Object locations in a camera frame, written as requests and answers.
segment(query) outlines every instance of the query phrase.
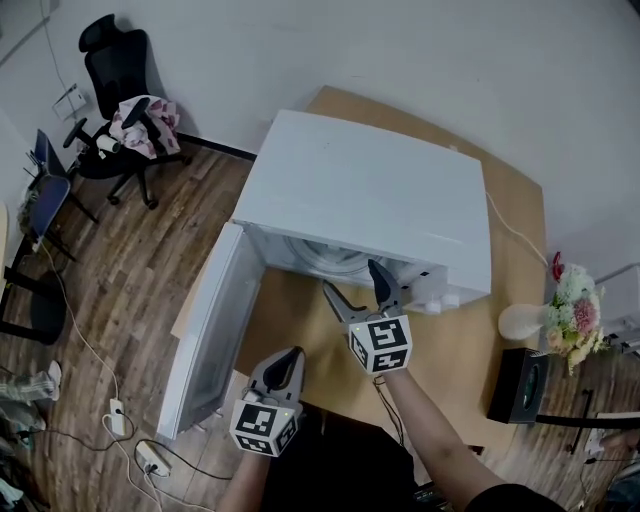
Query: black office chair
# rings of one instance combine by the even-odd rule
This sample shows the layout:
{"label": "black office chair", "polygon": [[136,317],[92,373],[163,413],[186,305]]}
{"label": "black office chair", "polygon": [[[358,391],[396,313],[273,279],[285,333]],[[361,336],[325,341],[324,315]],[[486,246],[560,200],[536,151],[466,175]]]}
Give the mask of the black office chair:
{"label": "black office chair", "polygon": [[158,157],[150,160],[137,151],[122,147],[117,153],[104,152],[100,156],[96,139],[109,135],[109,127],[120,102],[136,96],[147,95],[145,67],[147,61],[147,34],[144,30],[122,32],[115,26],[115,15],[109,14],[89,25],[80,35],[80,51],[86,53],[84,63],[89,71],[102,117],[109,120],[93,137],[83,130],[87,119],[81,119],[74,126],[63,146],[69,147],[78,138],[88,149],[78,157],[78,174],[92,180],[102,180],[120,176],[107,199],[113,205],[120,202],[116,193],[134,175],[138,178],[144,204],[153,210],[158,201],[150,199],[147,192],[145,170],[147,167],[167,162],[182,161],[188,165],[191,158],[185,155],[164,155],[165,149],[159,142],[160,132],[147,116],[148,98],[143,98],[122,123],[130,128],[140,121],[149,134]]}

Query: white vase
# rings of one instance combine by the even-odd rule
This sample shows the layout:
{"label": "white vase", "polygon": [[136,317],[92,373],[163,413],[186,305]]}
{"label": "white vase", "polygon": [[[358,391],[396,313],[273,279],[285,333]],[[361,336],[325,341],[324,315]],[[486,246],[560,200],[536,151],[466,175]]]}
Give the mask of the white vase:
{"label": "white vase", "polygon": [[513,304],[500,313],[498,330],[505,339],[525,340],[540,330],[546,313],[546,305]]}

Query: baseboard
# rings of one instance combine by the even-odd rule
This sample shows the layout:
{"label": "baseboard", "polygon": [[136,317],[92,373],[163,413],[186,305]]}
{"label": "baseboard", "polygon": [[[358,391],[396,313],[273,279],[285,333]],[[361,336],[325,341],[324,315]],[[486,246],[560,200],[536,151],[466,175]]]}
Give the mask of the baseboard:
{"label": "baseboard", "polygon": [[201,139],[193,135],[187,135],[186,133],[178,133],[178,140],[188,142],[190,144],[197,144],[209,149],[220,151],[221,153],[227,153],[228,155],[237,156],[238,158],[244,158],[251,162],[255,162],[258,155],[249,153],[248,151],[242,151],[241,149],[225,146],[224,144],[218,144],[217,142],[211,142],[210,140]]}

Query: washing machine drum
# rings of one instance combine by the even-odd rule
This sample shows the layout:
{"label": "washing machine drum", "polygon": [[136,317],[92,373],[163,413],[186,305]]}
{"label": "washing machine drum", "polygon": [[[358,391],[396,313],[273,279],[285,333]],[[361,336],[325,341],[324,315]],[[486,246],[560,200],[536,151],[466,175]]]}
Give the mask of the washing machine drum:
{"label": "washing machine drum", "polygon": [[287,238],[287,245],[305,266],[328,275],[357,274],[367,269],[369,259],[382,259],[359,251],[300,238]]}

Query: headrest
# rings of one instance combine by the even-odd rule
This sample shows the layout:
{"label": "headrest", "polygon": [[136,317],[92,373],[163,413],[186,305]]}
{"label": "headrest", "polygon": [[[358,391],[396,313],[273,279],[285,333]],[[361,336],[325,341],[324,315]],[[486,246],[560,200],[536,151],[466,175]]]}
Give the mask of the headrest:
{"label": "headrest", "polygon": [[115,14],[94,21],[80,34],[78,46],[82,53],[94,52],[112,44],[123,32],[116,27]]}

